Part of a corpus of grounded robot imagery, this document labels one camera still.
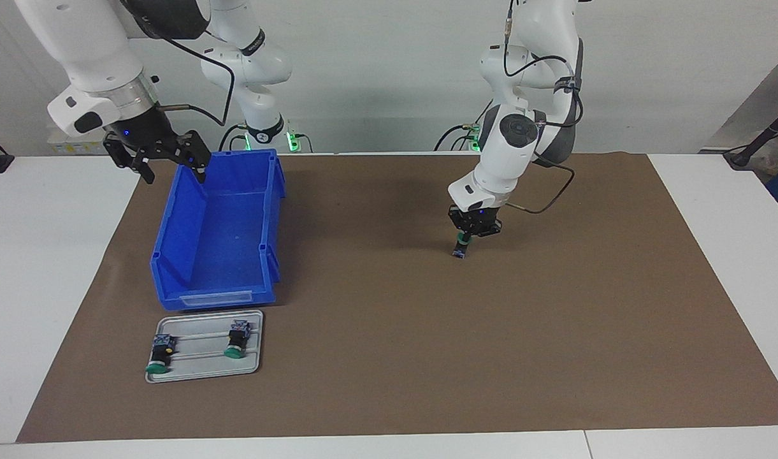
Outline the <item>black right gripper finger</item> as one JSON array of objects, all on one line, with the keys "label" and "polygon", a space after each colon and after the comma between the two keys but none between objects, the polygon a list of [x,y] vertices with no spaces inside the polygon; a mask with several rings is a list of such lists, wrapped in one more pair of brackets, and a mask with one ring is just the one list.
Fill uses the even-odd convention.
[{"label": "black right gripper finger", "polygon": [[124,143],[118,139],[115,133],[106,134],[103,139],[103,147],[106,149],[107,154],[111,157],[117,168],[129,168],[140,175],[141,179],[147,185],[152,185],[154,183],[155,173],[153,173],[144,157],[142,157],[141,154],[130,154]]},{"label": "black right gripper finger", "polygon": [[188,168],[198,183],[205,183],[213,153],[197,131],[190,130],[165,139],[164,151],[168,160]]}]

